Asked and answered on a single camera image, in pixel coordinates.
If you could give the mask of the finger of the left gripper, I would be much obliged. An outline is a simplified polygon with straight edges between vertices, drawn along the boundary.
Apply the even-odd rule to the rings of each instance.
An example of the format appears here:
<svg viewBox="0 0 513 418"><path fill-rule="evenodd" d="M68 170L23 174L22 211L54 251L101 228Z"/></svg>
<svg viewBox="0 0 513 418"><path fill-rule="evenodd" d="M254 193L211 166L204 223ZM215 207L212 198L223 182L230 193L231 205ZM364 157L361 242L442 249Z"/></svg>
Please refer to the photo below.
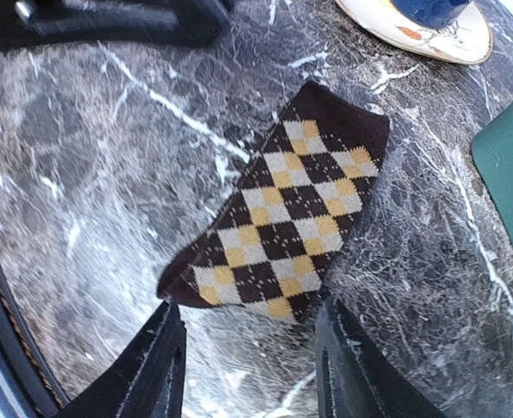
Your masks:
<svg viewBox="0 0 513 418"><path fill-rule="evenodd" d="M203 48L229 27L231 1L0 1L0 51L127 41Z"/></svg>

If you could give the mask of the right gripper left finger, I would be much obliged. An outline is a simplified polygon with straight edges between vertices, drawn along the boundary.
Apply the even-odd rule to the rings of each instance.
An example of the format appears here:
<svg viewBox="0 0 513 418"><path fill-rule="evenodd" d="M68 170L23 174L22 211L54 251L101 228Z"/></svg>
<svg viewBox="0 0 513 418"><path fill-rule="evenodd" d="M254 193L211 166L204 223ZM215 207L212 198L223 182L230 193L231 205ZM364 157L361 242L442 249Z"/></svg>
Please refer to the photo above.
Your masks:
<svg viewBox="0 0 513 418"><path fill-rule="evenodd" d="M58 417L180 417L186 376L186 328L164 300L122 354Z"/></svg>

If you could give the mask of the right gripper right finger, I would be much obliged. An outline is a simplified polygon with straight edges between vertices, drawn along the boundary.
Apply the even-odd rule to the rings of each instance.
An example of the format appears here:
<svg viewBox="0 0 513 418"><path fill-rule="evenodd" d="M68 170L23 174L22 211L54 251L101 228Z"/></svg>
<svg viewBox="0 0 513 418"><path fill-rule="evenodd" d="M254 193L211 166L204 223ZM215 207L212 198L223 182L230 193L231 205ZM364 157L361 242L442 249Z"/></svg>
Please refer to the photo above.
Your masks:
<svg viewBox="0 0 513 418"><path fill-rule="evenodd" d="M443 417L368 337L339 299L321 307L315 322L320 417Z"/></svg>

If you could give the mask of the brown argyle sock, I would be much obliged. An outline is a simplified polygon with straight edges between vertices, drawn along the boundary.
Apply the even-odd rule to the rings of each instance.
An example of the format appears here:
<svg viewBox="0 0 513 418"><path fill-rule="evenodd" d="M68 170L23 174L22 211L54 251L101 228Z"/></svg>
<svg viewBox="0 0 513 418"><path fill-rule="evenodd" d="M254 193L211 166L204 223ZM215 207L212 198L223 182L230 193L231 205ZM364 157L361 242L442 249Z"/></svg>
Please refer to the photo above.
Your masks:
<svg viewBox="0 0 513 418"><path fill-rule="evenodd" d="M159 297L305 321L380 173L389 127L304 84L212 224L162 272Z"/></svg>

